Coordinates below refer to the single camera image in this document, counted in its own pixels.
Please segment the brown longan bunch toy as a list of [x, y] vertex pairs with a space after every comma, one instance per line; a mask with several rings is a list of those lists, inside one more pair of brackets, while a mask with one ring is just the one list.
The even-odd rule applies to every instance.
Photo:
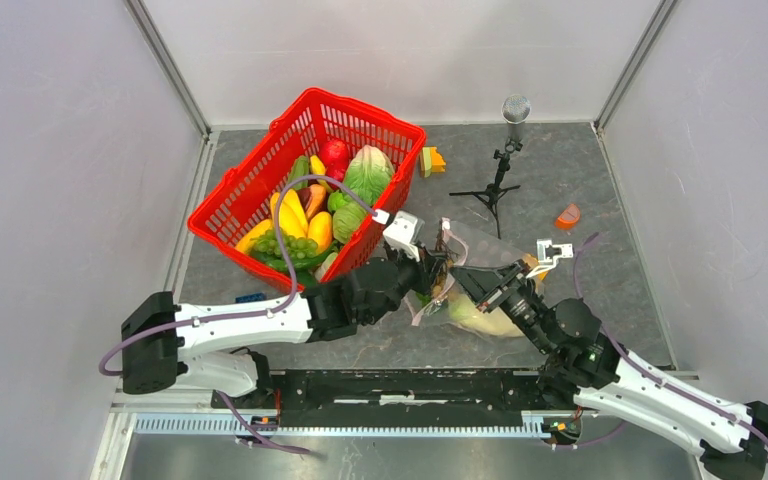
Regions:
[[436, 299], [444, 294], [448, 278], [448, 270], [461, 259], [463, 248], [448, 231], [441, 230], [436, 237], [434, 247], [429, 251], [434, 260], [432, 267], [433, 282], [431, 283], [431, 298]]

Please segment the clear zip top bag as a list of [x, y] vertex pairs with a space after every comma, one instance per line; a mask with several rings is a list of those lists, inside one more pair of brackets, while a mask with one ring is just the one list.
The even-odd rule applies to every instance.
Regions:
[[477, 335], [523, 338], [525, 334], [502, 311], [501, 300], [489, 307], [482, 304], [493, 287], [509, 274], [510, 265], [520, 261], [525, 273], [536, 271], [532, 291], [543, 292], [548, 272], [543, 254], [527, 253], [463, 222], [442, 218], [435, 244], [447, 255], [443, 277], [430, 294], [410, 293], [404, 300], [412, 327], [453, 325]]

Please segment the white long radish toy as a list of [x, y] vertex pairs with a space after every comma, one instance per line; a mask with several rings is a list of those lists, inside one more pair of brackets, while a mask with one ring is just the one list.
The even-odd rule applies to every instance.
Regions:
[[468, 332], [500, 338], [524, 337], [517, 326], [500, 310], [480, 312], [465, 295], [449, 297], [448, 314], [450, 321]]

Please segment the napa cabbage toy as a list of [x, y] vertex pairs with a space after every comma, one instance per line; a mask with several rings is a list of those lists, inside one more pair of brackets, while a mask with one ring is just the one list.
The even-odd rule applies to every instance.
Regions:
[[349, 163], [343, 183], [366, 204], [374, 206], [394, 174], [389, 157], [381, 149], [365, 145]]

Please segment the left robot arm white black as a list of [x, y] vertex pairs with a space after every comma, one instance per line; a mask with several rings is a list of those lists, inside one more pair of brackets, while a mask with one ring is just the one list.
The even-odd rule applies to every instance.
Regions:
[[267, 361], [229, 349], [354, 335], [397, 310], [409, 292], [431, 294], [447, 263], [440, 251], [422, 249], [416, 258], [391, 251], [301, 293], [259, 302], [177, 304], [170, 291], [153, 293], [121, 326], [123, 390], [142, 395], [182, 383], [262, 407], [274, 394]]

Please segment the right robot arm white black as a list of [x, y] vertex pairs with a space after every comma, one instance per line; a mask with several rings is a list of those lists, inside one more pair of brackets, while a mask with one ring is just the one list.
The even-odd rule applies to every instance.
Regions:
[[522, 261], [450, 274], [480, 312], [501, 311], [545, 355], [545, 405], [573, 403], [658, 434], [718, 479], [763, 478], [768, 404], [729, 402], [667, 374], [613, 339], [580, 298], [548, 306]]

